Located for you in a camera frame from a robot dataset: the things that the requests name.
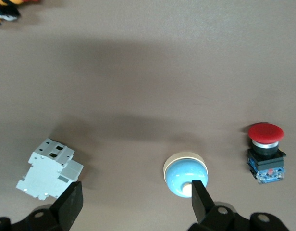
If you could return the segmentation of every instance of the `red object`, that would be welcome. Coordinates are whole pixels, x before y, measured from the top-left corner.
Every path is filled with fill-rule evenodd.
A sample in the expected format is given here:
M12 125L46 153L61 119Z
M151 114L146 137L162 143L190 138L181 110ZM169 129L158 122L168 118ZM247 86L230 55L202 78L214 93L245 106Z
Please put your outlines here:
M280 141L284 137L284 132L274 124L259 123L248 130L248 136L258 143L270 144Z

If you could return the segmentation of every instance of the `white circuit breaker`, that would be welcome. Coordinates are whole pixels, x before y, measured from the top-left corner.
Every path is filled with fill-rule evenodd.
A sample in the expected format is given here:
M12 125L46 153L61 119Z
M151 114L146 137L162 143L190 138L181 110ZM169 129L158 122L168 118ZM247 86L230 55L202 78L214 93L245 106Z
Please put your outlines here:
M83 165L72 160L74 150L67 146L46 139L32 153L28 162L32 165L26 176L16 188L32 197L45 200L48 196L55 198L77 181Z

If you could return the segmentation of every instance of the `gray surface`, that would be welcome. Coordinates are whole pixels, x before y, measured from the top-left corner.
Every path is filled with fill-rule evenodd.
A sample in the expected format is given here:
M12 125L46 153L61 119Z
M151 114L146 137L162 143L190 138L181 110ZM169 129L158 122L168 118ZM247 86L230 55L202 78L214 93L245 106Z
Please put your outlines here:
M38 206L15 186L47 137L75 150L84 208L72 230L184 231L191 201L162 165L190 150L208 191L296 230L296 0L45 0L0 28L0 216ZM285 131L285 180L258 185L248 125Z

